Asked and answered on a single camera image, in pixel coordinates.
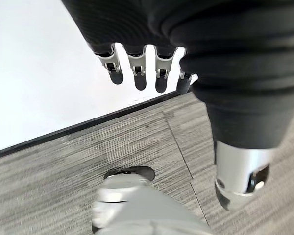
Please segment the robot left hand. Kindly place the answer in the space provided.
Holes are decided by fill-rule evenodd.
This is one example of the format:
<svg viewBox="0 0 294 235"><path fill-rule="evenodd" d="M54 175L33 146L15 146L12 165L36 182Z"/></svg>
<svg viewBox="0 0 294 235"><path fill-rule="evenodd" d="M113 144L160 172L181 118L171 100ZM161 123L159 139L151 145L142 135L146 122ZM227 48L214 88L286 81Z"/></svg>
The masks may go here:
<svg viewBox="0 0 294 235"><path fill-rule="evenodd" d="M214 141L220 204L234 211L268 178L294 115L294 0L66 0L92 51L112 43L183 47Z"/></svg>

